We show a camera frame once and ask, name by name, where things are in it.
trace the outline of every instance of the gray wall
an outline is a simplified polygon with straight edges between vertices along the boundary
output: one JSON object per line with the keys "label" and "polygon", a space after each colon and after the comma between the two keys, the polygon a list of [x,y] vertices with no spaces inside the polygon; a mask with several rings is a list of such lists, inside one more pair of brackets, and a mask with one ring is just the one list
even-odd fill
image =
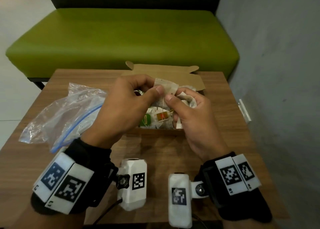
{"label": "gray wall", "polygon": [[240,62],[229,80],[292,220],[320,228],[320,0],[221,0]]}

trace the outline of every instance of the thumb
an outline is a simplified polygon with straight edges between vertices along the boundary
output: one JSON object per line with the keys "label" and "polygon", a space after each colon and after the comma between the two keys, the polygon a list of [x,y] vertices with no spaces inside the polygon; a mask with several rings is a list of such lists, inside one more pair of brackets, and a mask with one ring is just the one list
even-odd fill
{"label": "thumb", "polygon": [[147,90],[140,98],[143,99],[143,103],[150,106],[153,102],[157,101],[165,92],[162,85],[154,86]]}
{"label": "thumb", "polygon": [[187,119],[191,115],[192,108],[185,105],[179,98],[174,95],[166,95],[165,102],[168,107],[172,108],[180,118]]}

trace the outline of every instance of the box flap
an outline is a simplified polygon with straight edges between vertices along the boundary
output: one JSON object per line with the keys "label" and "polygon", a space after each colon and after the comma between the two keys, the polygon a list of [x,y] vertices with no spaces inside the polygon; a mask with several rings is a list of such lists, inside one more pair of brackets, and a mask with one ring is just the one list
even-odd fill
{"label": "box flap", "polygon": [[199,69],[198,66],[171,66],[171,65],[144,65],[126,61],[126,65],[132,69],[122,75],[147,74],[153,78],[160,78],[177,83],[179,86],[190,85],[196,90],[205,89],[201,77],[190,72]]}

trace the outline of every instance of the hand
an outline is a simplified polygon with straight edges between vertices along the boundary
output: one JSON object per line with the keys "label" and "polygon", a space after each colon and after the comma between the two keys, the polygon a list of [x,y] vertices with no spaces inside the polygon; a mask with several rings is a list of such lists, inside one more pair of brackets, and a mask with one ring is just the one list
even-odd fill
{"label": "hand", "polygon": [[203,162],[230,153],[231,151],[218,130],[210,100],[189,88],[179,88],[176,95],[181,92],[194,97],[197,107],[188,107],[174,95],[166,95],[165,101],[175,111],[174,126],[176,126],[178,116],[180,117],[186,140],[194,153]]}
{"label": "hand", "polygon": [[[150,105],[163,95],[163,86],[153,87],[154,82],[143,74],[119,77],[81,139],[93,146],[111,148],[126,131],[138,126]],[[138,87],[145,92],[139,97],[134,94]]]}

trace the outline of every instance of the floor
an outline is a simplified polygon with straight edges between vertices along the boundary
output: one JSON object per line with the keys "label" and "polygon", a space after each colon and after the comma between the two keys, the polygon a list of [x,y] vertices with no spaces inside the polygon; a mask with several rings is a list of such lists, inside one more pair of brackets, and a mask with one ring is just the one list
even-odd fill
{"label": "floor", "polygon": [[54,9],[50,0],[0,0],[0,149],[40,93],[5,51]]}

